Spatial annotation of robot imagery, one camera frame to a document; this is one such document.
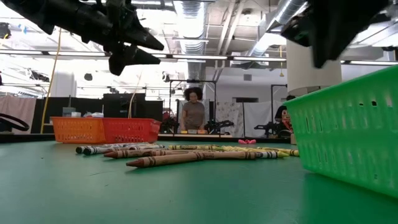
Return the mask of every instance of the orange plastic basket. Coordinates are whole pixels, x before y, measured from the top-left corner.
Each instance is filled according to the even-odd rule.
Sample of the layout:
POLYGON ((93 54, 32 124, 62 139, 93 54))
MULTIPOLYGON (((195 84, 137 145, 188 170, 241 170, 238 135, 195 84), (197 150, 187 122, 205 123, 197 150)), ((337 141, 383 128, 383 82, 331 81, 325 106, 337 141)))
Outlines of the orange plastic basket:
POLYGON ((103 118, 107 143, 156 142, 161 122, 144 118, 103 118))
POLYGON ((104 143, 101 118, 51 117, 55 140, 63 143, 104 143))

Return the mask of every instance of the fluorescent light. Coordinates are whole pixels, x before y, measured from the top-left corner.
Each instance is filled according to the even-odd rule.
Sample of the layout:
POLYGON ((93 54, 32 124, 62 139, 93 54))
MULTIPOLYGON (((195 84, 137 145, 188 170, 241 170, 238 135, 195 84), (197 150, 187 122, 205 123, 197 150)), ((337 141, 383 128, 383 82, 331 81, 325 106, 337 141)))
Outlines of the fluorescent light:
POLYGON ((152 54, 152 55, 157 58, 166 58, 166 54, 152 54))
POLYGON ((49 87, 50 84, 48 83, 3 83, 4 86, 15 86, 15 87, 22 87, 22 86, 29 86, 29 87, 49 87))
POLYGON ((234 57, 234 60, 255 61, 255 62, 286 62, 286 58, 271 58, 271 57, 234 57))
POLYGON ((180 59, 203 59, 203 60, 226 60, 227 56, 212 56, 212 55, 173 55, 173 58, 180 59))
MULTIPOLYGON (((49 55, 56 55, 57 52, 49 52, 49 55)), ((92 56, 92 57, 104 57, 103 52, 60 52, 59 55, 62 56, 92 56)))
POLYGON ((209 42, 208 39, 196 39, 196 38, 181 38, 181 37, 173 37, 172 40, 177 40, 177 41, 181 41, 181 42, 209 42))
POLYGON ((195 63, 206 63, 206 60, 197 60, 197 59, 178 59, 178 62, 195 62, 195 63))
MULTIPOLYGON (((82 1, 82 2, 87 2, 87 3, 96 3, 95 0, 88 0, 88 1, 82 1)), ((160 5, 160 1, 131 1, 131 4, 152 4, 152 5, 160 5)), ((165 2, 165 6, 173 6, 173 3, 171 2, 165 2)))
POLYGON ((0 54, 41 55, 39 50, 0 50, 0 54))
POLYGON ((398 65, 398 62, 378 62, 378 61, 351 61, 352 65, 398 65))

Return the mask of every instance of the ceiling duct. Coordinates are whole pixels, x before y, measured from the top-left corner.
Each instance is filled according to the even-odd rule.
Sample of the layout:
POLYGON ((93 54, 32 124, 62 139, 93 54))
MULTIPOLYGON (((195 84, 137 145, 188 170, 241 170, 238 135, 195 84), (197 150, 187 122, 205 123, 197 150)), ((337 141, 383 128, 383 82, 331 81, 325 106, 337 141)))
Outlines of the ceiling duct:
MULTIPOLYGON (((296 13, 303 9, 306 5, 306 0, 281 0, 278 8, 275 11, 267 13, 258 27, 259 40, 252 49, 250 49, 246 56, 262 57, 269 46, 276 44, 275 39, 277 34, 269 33, 272 29, 286 24, 296 13)), ((253 62, 249 66, 245 65, 245 69, 262 68, 260 64, 253 62)))
MULTIPOLYGON (((205 36, 207 3, 196 1, 174 1, 174 7, 178 17, 179 36, 189 39, 203 39, 205 36)), ((205 44, 205 42, 197 40, 180 41, 182 53, 188 55, 203 55, 205 53, 205 44)), ((187 63, 187 79, 205 79, 205 63, 187 63)))

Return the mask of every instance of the white column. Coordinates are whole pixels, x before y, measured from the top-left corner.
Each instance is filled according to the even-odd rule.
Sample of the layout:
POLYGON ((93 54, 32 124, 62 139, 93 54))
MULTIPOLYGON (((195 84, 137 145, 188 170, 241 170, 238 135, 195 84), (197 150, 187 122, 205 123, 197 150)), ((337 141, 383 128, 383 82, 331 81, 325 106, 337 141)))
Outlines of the white column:
POLYGON ((323 68, 312 63, 312 49, 287 41, 287 92, 302 96, 319 88, 341 83, 340 60, 327 61, 323 68))
POLYGON ((77 82, 73 71, 57 68, 54 74, 50 97, 76 97, 77 82))

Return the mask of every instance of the yellow crayon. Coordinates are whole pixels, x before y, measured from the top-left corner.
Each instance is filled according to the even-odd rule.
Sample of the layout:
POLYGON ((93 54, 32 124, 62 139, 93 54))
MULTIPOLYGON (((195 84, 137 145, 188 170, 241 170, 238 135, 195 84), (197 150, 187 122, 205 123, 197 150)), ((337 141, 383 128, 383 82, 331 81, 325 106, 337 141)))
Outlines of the yellow crayon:
POLYGON ((300 156, 299 150, 297 150, 297 149, 279 149, 279 148, 273 148, 273 147, 257 147, 257 149, 265 149, 265 150, 270 150, 270 151, 284 152, 290 156, 300 156))

